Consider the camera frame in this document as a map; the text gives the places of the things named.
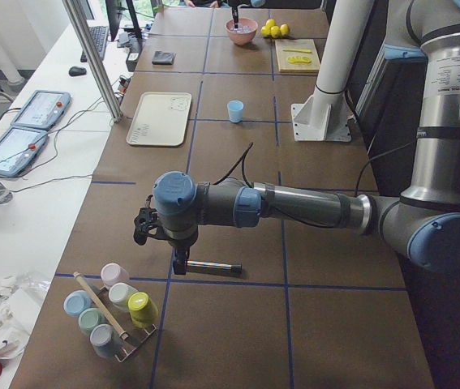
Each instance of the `white desk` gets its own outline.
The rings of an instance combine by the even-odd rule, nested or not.
[[[59,128],[77,111],[87,109],[101,97],[87,63],[80,63],[80,43],[72,26],[68,26],[50,50],[42,64],[15,99],[11,108],[21,107],[37,89],[65,91],[71,94],[71,104],[56,125]],[[125,65],[127,52],[109,43],[104,59],[105,69],[114,84],[120,75],[130,76]],[[85,76],[70,77],[71,66],[88,69]],[[0,136],[10,125],[15,112],[0,121]],[[100,104],[85,113],[58,135],[58,157],[35,169],[23,178],[2,180],[11,190],[18,190],[54,178],[92,174],[110,133],[111,117]],[[54,156],[51,135],[35,165]],[[37,271],[52,279],[71,233],[91,178],[73,178],[53,182],[15,193],[12,201],[0,205],[0,279]],[[7,388],[15,374],[20,357],[10,361],[0,377],[0,388]]]

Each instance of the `computer mouse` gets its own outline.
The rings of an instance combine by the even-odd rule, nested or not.
[[[72,66],[69,69],[69,75],[71,77],[76,77],[77,75],[85,75],[85,74],[87,74],[87,69],[85,69],[84,67]]]

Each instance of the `table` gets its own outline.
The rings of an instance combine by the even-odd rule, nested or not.
[[[288,23],[323,53],[328,25],[320,11],[243,9],[241,16]],[[168,245],[133,242],[132,221],[161,173],[214,182],[251,141],[252,181],[350,195],[366,161],[359,134],[348,144],[294,141],[290,104],[307,99],[315,75],[280,75],[270,40],[233,45],[228,19],[228,10],[157,14],[122,105],[126,117],[110,131],[12,388],[433,387],[398,261],[375,237],[280,220],[200,227],[191,258],[242,263],[239,278],[176,276]],[[152,65],[155,50],[175,52],[174,65]],[[151,91],[192,94],[181,146],[127,144],[140,95]],[[238,125],[227,120],[233,99],[246,107]],[[361,189],[376,192],[372,172]],[[74,271],[101,286],[110,262],[128,270],[161,315],[159,331],[121,364],[96,356],[62,309],[79,288]]]
[[[21,107],[37,89],[66,91],[71,104],[55,128],[66,124],[77,112],[98,101],[100,92],[87,63],[80,63],[81,47],[72,26],[68,26],[37,68],[11,108]],[[108,44],[104,65],[111,83],[127,72],[124,50]],[[85,76],[72,78],[71,66],[84,66]],[[15,112],[0,121],[0,136],[7,130]],[[70,124],[58,135],[58,157],[35,169],[22,179],[3,180],[11,190],[22,189],[60,177],[92,174],[110,133],[110,114],[104,104]],[[52,158],[56,151],[54,135],[35,165]],[[87,193],[90,177],[69,179],[14,194],[13,200],[0,206],[0,279],[26,273],[52,280],[76,217]],[[8,387],[19,359],[5,364],[0,387]]]

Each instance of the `yellow jar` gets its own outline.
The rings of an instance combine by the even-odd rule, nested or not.
[[[134,325],[138,328],[152,326],[157,320],[156,304],[145,292],[134,293],[128,301],[129,314]]]

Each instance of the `white tray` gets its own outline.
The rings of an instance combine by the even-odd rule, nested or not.
[[[133,146],[178,146],[184,140],[191,94],[145,92],[127,134]]]

